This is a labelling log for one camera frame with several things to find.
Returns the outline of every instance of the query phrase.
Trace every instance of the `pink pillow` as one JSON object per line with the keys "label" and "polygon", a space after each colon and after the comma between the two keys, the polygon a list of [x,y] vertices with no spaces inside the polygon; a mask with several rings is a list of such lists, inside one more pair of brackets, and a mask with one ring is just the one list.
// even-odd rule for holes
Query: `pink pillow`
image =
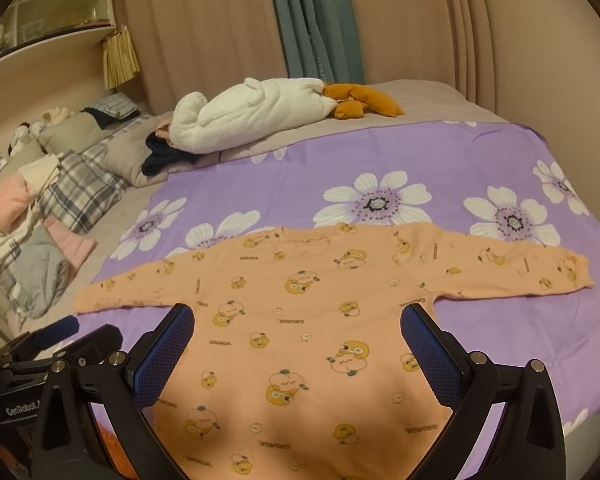
{"label": "pink pillow", "polygon": [[0,232],[9,234],[13,223],[36,197],[36,190],[27,185],[24,177],[15,173],[0,184]]}

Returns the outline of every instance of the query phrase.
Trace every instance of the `shirt sleeve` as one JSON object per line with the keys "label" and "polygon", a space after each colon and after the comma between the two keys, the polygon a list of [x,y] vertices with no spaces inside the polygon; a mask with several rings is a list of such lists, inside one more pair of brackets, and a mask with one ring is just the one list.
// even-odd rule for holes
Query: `shirt sleeve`
{"label": "shirt sleeve", "polygon": [[416,285],[448,298],[567,294],[594,285],[586,257],[526,241],[439,231],[411,259]]}

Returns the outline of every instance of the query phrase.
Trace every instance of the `pillow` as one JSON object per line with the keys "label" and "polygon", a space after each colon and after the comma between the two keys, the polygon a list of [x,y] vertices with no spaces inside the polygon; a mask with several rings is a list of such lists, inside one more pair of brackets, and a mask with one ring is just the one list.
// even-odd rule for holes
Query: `pillow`
{"label": "pillow", "polygon": [[102,129],[115,121],[122,121],[140,113],[138,105],[122,92],[107,96],[87,106],[83,111],[90,113]]}
{"label": "pillow", "polygon": [[95,171],[82,156],[68,152],[60,161],[58,181],[40,195],[40,209],[45,218],[55,216],[69,231],[84,234],[123,194],[123,187],[108,174]]}
{"label": "pillow", "polygon": [[167,166],[165,171],[155,176],[148,177],[142,174],[142,164],[151,155],[151,150],[146,146],[145,140],[149,134],[155,131],[161,121],[170,118],[171,115],[172,112],[167,112],[161,116],[152,117],[113,137],[104,158],[105,169],[123,177],[134,187],[159,184],[167,180],[168,173],[192,169],[191,164],[178,162]]}
{"label": "pillow", "polygon": [[11,232],[11,225],[28,208],[36,197],[36,190],[30,188],[20,173],[11,175],[0,184],[0,232]]}
{"label": "pillow", "polygon": [[81,152],[109,135],[92,115],[75,114],[61,123],[49,126],[38,136],[38,142],[47,153]]}
{"label": "pillow", "polygon": [[14,175],[21,167],[44,156],[45,153],[40,148],[40,145],[35,140],[32,140],[21,152],[11,158],[2,170],[0,170],[0,184],[7,180],[11,175]]}

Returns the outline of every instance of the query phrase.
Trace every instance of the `gray cloth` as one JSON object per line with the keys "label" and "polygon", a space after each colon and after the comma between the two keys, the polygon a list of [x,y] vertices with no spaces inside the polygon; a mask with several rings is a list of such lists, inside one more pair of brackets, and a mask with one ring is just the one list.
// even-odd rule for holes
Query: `gray cloth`
{"label": "gray cloth", "polygon": [[33,229],[11,269],[16,280],[16,313],[44,316],[60,300],[69,282],[69,263],[44,226]]}

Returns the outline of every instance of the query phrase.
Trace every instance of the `beige sheet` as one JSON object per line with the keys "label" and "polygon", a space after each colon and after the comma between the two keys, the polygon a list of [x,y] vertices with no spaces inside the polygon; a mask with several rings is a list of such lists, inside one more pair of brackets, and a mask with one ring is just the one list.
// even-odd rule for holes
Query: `beige sheet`
{"label": "beige sheet", "polygon": [[[266,139],[244,147],[227,150],[220,154],[220,159],[225,162],[245,158],[246,156],[259,155],[301,140],[373,126],[391,126],[435,120],[507,122],[492,112],[468,102],[460,92],[444,83],[402,79],[371,86],[395,98],[405,111],[405,115],[395,119],[375,114],[367,114],[363,119],[347,121],[326,119],[319,123],[273,134]],[[195,167],[209,166],[217,161],[218,154],[211,153],[199,160]],[[117,247],[122,233],[136,221],[149,199],[162,185],[156,184],[141,189],[130,187],[126,190],[122,200],[104,215],[88,235],[89,238],[98,241],[98,247],[91,253],[76,278],[69,285],[62,300],[51,308],[46,316],[36,320],[27,320],[22,329],[18,328],[15,320],[10,319],[9,324],[14,335],[27,330],[36,330],[72,313],[76,293],[91,283],[104,260]]]}

